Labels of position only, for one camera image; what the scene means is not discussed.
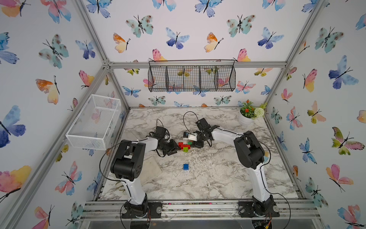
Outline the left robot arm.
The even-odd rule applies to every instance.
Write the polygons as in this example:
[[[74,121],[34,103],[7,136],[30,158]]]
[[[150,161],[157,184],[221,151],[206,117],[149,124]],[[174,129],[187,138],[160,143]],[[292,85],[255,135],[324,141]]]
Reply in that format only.
[[[110,171],[121,181],[132,205],[143,205],[147,195],[142,189],[139,176],[143,170],[145,153],[162,152],[163,156],[177,153],[181,148],[170,137],[168,130],[157,127],[142,140],[121,140],[111,163]]]

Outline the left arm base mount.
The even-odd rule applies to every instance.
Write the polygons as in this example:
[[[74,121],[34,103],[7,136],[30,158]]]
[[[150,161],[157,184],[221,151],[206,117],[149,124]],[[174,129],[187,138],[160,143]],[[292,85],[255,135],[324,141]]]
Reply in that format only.
[[[143,202],[141,205],[133,205],[126,202],[120,209],[122,219],[160,219],[163,211],[161,202]]]

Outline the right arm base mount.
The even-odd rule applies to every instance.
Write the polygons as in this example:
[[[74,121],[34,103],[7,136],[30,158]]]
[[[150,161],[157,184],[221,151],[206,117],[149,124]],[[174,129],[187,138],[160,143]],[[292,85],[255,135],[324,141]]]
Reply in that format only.
[[[279,208],[271,199],[264,202],[239,201],[238,214],[242,218],[280,217]]]

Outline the long red lego brick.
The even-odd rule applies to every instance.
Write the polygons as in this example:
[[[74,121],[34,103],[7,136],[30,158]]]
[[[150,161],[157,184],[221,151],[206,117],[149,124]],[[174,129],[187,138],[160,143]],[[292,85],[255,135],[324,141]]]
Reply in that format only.
[[[191,146],[190,145],[186,145],[186,144],[183,144],[180,146],[181,150],[184,150],[184,149],[190,149]]]

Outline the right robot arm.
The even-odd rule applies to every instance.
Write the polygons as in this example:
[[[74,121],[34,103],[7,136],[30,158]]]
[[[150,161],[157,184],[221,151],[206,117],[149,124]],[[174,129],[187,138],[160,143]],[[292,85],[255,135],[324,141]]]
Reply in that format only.
[[[270,199],[263,168],[265,151],[254,133],[247,131],[237,134],[221,129],[218,125],[211,126],[204,118],[198,120],[196,125],[198,127],[196,142],[202,144],[205,141],[208,143],[221,141],[235,147],[240,163],[248,169],[253,199],[261,203]]]

